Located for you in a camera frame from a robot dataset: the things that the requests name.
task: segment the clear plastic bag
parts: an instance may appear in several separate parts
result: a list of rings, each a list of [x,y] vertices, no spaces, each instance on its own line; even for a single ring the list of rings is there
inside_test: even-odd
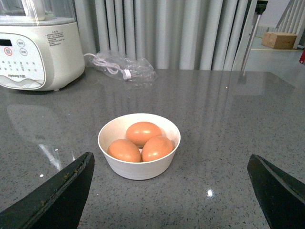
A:
[[[157,78],[152,65],[145,59],[132,60],[112,50],[101,51],[91,56],[87,67],[94,67],[105,75],[121,81],[128,82],[153,82]]]

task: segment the egg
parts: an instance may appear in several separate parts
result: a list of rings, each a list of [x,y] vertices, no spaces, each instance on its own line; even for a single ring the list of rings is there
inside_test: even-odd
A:
[[[139,148],[126,139],[113,141],[107,149],[107,154],[121,161],[141,162]]]
[[[138,147],[143,147],[149,139],[160,135],[162,135],[161,129],[150,122],[132,124],[126,131],[126,138]]]
[[[165,136],[153,137],[147,141],[142,149],[142,161],[154,161],[173,151],[173,144]]]

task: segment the white appliance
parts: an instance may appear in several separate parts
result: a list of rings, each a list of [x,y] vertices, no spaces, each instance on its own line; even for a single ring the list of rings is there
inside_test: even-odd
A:
[[[0,0],[0,85],[58,90],[84,68],[71,0]]]

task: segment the red button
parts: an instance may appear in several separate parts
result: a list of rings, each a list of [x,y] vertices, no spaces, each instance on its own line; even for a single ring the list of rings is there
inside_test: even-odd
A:
[[[8,56],[12,56],[13,55],[13,52],[10,48],[6,47],[4,48],[4,52],[5,54],[7,54]]]

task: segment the cardboard box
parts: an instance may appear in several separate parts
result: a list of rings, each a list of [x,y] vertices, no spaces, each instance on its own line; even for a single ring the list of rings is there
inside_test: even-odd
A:
[[[274,49],[292,49],[296,36],[296,34],[287,32],[266,32],[262,40],[262,45]]]

